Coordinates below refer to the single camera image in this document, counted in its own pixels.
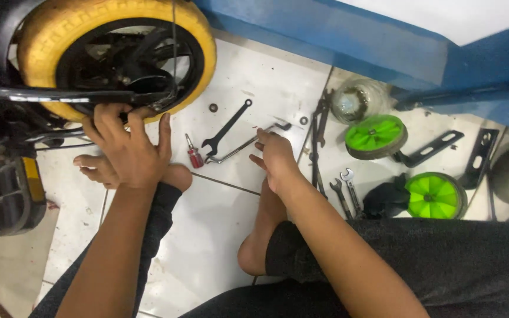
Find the black pants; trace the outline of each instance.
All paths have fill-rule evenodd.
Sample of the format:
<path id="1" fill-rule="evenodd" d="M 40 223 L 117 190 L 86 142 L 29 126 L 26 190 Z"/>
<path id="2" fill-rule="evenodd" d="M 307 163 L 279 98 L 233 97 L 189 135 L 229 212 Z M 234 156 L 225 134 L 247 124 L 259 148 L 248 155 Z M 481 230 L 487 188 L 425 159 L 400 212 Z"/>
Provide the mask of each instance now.
<path id="1" fill-rule="evenodd" d="M 158 185 L 141 250 L 134 315 L 180 195 L 170 185 Z M 431 317 L 509 317 L 509 223 L 396 218 L 351 226 L 405 280 Z M 56 315 L 86 251 L 30 317 Z M 266 251 L 266 271 L 290 279 L 227 291 L 183 317 L 348 316 L 291 222 L 275 229 Z"/>

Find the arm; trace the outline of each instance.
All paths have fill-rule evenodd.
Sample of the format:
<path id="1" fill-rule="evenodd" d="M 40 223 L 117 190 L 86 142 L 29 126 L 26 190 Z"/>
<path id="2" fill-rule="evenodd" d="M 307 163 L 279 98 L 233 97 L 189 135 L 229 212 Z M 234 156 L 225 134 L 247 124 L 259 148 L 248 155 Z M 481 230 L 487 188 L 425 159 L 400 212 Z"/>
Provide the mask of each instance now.
<path id="1" fill-rule="evenodd" d="M 146 221 L 157 184 L 171 157 L 170 116 L 161 119 L 159 146 L 149 141 L 141 119 L 129 113 L 131 134 L 119 113 L 128 105 L 95 107 L 95 127 L 84 131 L 108 157 L 119 177 L 108 216 L 81 263 L 57 317 L 130 317 L 135 307 L 138 265 Z"/>
<path id="2" fill-rule="evenodd" d="M 352 317 L 428 317 L 406 283 L 301 175 L 290 142 L 258 131 L 269 186 L 288 209 Z"/>

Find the green training wheel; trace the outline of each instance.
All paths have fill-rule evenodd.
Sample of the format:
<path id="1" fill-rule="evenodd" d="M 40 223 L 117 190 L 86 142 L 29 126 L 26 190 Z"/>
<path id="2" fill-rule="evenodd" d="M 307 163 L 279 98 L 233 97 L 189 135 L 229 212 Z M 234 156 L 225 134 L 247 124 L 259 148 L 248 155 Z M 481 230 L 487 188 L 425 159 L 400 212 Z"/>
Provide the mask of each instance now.
<path id="1" fill-rule="evenodd" d="M 423 218 L 462 218 L 467 211 L 467 193 L 446 174 L 426 172 L 406 182 L 410 192 L 408 213 Z"/>
<path id="2" fill-rule="evenodd" d="M 345 135 L 349 155 L 360 160 L 388 157 L 408 140 L 408 130 L 392 115 L 372 115 L 351 127 Z"/>

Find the yellow tire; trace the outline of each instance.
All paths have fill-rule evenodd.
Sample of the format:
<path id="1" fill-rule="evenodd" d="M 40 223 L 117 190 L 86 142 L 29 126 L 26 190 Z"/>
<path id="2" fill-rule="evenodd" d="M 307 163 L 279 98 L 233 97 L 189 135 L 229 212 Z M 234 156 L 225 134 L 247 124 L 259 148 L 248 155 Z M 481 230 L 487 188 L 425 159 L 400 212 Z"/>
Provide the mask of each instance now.
<path id="1" fill-rule="evenodd" d="M 194 90 L 168 112 L 175 113 L 205 90 L 216 66 L 216 44 L 205 16 L 192 2 L 175 0 L 176 23 L 199 43 L 204 70 Z M 26 19 L 17 48 L 24 82 L 32 87 L 56 87 L 60 57 L 77 39 L 96 27 L 127 18 L 172 21 L 171 0 L 48 0 Z M 79 122 L 85 115 L 61 102 L 43 102 L 49 111 Z M 159 120 L 162 114 L 147 122 Z"/>

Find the fender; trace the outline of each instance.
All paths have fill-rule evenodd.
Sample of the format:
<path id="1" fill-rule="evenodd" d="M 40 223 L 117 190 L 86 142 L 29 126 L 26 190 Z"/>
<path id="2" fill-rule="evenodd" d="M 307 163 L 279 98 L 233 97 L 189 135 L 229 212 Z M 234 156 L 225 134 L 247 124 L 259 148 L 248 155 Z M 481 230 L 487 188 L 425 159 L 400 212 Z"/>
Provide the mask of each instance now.
<path id="1" fill-rule="evenodd" d="M 18 85 L 23 81 L 9 59 L 15 31 L 27 15 L 45 0 L 0 0 L 0 84 Z"/>

